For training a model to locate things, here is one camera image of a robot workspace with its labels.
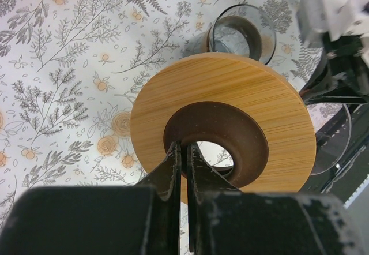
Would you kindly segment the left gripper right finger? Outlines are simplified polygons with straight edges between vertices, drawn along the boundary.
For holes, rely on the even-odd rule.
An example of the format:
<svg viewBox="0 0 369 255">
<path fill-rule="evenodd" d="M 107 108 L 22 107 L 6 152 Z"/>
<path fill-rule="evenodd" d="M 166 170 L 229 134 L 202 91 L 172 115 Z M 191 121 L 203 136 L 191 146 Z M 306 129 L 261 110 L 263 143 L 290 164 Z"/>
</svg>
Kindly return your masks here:
<svg viewBox="0 0 369 255">
<path fill-rule="evenodd" d="M 358 229 L 330 194 L 244 193 L 187 147 L 189 248 L 194 254 L 364 254 Z"/>
</svg>

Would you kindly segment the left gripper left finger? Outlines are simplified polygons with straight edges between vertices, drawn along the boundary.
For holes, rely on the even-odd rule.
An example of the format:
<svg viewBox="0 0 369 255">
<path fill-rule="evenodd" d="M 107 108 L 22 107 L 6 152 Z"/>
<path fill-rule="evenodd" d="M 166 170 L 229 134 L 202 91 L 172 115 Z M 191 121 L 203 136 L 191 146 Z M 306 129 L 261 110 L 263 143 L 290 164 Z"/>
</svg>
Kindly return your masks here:
<svg viewBox="0 0 369 255">
<path fill-rule="evenodd" d="M 178 254 L 181 147 L 134 186 L 26 191 L 1 232 L 2 254 Z"/>
</svg>

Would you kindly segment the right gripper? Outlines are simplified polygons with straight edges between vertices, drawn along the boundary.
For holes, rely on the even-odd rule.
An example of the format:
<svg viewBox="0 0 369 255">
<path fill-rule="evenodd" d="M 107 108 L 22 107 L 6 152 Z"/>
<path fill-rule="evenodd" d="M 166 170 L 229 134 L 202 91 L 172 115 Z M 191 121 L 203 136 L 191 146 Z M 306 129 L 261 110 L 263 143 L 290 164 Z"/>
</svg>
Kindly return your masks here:
<svg viewBox="0 0 369 255">
<path fill-rule="evenodd" d="M 299 95 L 306 105 L 317 103 L 368 103 L 368 63 L 358 35 L 332 41 L 322 36 L 319 64 Z"/>
</svg>

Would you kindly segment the ribbed glass dripper cone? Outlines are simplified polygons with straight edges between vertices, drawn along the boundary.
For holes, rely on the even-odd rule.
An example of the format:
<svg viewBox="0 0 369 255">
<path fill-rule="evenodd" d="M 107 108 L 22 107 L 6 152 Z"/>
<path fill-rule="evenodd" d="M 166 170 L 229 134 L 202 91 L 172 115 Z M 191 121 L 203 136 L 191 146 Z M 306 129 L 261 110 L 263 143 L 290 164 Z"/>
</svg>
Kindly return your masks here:
<svg viewBox="0 0 369 255">
<path fill-rule="evenodd" d="M 331 101 L 324 97 L 333 86 L 332 75 L 327 60 L 321 58 L 307 84 L 299 95 L 310 110 L 333 108 L 333 115 L 315 132 L 316 157 L 311 175 L 318 175 L 334 167 L 347 150 L 352 133 L 352 119 L 347 104 Z"/>
</svg>

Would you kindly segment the glass carafe brown band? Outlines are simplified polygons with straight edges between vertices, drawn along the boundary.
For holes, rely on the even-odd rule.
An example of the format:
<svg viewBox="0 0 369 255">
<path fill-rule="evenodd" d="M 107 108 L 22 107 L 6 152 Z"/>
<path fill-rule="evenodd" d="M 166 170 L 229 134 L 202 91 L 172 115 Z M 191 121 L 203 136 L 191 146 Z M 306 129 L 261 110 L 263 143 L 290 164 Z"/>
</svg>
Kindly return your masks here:
<svg viewBox="0 0 369 255">
<path fill-rule="evenodd" d="M 230 53 L 266 65 L 276 43 L 276 30 L 267 14 L 255 6 L 238 4 L 225 9 L 207 31 L 190 39 L 182 54 Z"/>
</svg>

